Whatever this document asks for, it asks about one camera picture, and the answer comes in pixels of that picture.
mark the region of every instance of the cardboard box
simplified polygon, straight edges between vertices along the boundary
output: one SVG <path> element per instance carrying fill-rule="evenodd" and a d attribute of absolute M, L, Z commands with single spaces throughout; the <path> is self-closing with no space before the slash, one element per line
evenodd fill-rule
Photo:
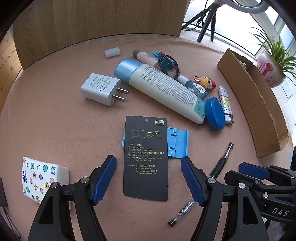
<path fill-rule="evenodd" d="M 247 69 L 239 61 L 246 63 Z M 282 150 L 289 140 L 287 125 L 271 88 L 258 68 L 230 49 L 226 50 L 217 66 L 244 111 L 257 156 Z"/>

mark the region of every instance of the metal screw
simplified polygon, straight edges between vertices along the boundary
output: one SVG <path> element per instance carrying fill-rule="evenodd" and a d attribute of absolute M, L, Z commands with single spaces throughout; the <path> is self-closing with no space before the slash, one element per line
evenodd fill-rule
<path fill-rule="evenodd" d="M 52 188 L 56 188 L 58 185 L 59 185 L 58 182 L 54 182 L 53 184 L 51 184 L 51 187 L 52 187 Z"/>
<path fill-rule="evenodd" d="M 81 182 L 82 183 L 87 183 L 88 181 L 89 181 L 89 178 L 88 177 L 81 178 Z"/>
<path fill-rule="evenodd" d="M 213 183 L 216 182 L 216 179 L 210 177 L 207 181 L 208 181 L 209 183 L 213 184 Z"/>
<path fill-rule="evenodd" d="M 241 189 L 244 189 L 244 188 L 246 188 L 246 185 L 245 185 L 244 183 L 239 183 L 239 187 L 240 187 Z"/>

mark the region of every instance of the wooden panel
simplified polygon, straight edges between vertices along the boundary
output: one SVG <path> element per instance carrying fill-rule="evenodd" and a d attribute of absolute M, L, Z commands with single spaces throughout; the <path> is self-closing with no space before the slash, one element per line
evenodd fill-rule
<path fill-rule="evenodd" d="M 1 40 L 1 43 L 2 43 L 7 37 L 8 37 L 8 34 L 6 33 L 6 34 L 4 35 L 4 38 Z"/>
<path fill-rule="evenodd" d="M 0 68 L 14 50 L 15 44 L 10 37 L 7 37 L 5 40 L 3 40 L 3 42 L 0 44 Z"/>
<path fill-rule="evenodd" d="M 23 68 L 66 46 L 103 36 L 179 36 L 187 0 L 35 0 L 13 23 Z"/>
<path fill-rule="evenodd" d="M 21 68 L 17 52 L 14 50 L 5 61 L 4 65 L 0 68 L 0 113 L 8 92 Z"/>

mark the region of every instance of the pink table surface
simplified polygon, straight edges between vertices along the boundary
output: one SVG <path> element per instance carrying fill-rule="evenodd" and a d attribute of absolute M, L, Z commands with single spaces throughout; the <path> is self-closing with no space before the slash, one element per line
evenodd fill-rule
<path fill-rule="evenodd" d="M 104 51 L 119 47 L 121 55 L 106 58 Z M 80 87 L 91 73 L 114 76 L 117 64 L 132 57 L 134 49 L 163 51 L 191 78 L 205 75 L 228 90 L 234 125 L 214 131 L 207 121 L 198 125 L 123 83 L 129 95 L 112 107 L 85 99 Z M 127 115 L 163 117 L 168 126 L 189 130 L 189 157 L 209 175 L 227 144 L 234 148 L 218 180 L 242 162 L 286 167 L 291 143 L 280 152 L 257 158 L 251 132 L 233 91 L 217 68 L 223 53 L 202 45 L 160 35 L 125 35 L 91 40 L 60 50 L 24 70 L 13 84 L 0 116 L 0 177 L 11 217 L 26 240 L 39 204 L 22 193 L 22 157 L 57 163 L 69 168 L 70 183 L 88 176 L 108 154 L 117 169 L 103 201 L 95 207 L 109 241 L 190 240 L 202 208 L 196 204 L 175 227 L 167 222 L 192 198 L 180 169 L 180 159 L 169 158 L 169 198 L 154 202 L 123 194 L 122 136 Z M 209 91 L 218 97 L 217 89 Z M 220 240 L 226 218 L 223 204 L 215 240 Z M 71 218 L 76 240 L 82 240 L 74 205 Z"/>

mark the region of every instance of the white charger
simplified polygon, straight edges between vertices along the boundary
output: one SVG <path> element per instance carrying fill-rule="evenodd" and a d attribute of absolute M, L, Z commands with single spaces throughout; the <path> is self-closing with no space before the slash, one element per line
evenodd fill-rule
<path fill-rule="evenodd" d="M 121 89 L 120 86 L 120 79 L 91 74 L 81 86 L 80 91 L 85 98 L 111 106 L 116 99 L 124 101 L 124 98 L 117 95 L 118 92 L 128 94 L 128 91 Z"/>

